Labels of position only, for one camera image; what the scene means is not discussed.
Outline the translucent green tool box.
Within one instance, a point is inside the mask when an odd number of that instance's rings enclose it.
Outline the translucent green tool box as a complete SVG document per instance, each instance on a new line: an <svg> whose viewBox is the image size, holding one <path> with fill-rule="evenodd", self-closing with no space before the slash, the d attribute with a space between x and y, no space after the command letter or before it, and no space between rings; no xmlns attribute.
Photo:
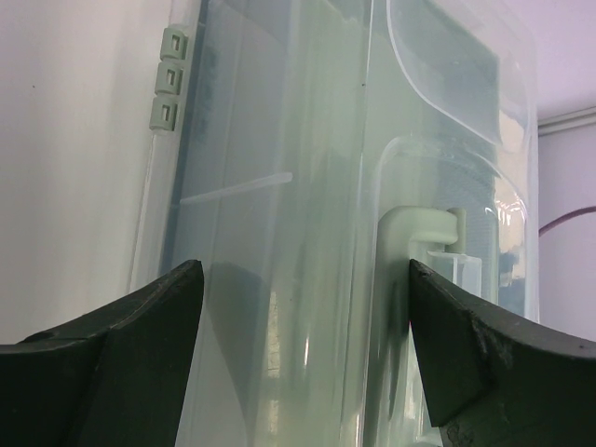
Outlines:
<svg viewBox="0 0 596 447"><path fill-rule="evenodd" d="M180 446L439 446L417 259L538 317L535 48L503 1L175 1L131 287L204 301Z"/></svg>

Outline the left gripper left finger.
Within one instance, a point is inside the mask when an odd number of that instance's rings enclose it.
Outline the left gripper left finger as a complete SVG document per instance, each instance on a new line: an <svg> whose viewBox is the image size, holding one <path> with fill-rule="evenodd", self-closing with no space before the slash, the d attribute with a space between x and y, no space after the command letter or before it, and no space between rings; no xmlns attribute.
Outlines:
<svg viewBox="0 0 596 447"><path fill-rule="evenodd" d="M5 446L172 446L204 292L199 261L1 348Z"/></svg>

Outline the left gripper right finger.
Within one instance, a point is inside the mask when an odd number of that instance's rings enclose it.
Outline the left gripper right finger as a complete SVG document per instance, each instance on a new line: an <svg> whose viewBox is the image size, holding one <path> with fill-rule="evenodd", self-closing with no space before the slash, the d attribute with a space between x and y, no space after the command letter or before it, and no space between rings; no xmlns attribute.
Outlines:
<svg viewBox="0 0 596 447"><path fill-rule="evenodd" d="M595 344L481 299L416 260L409 318L446 446L592 446Z"/></svg>

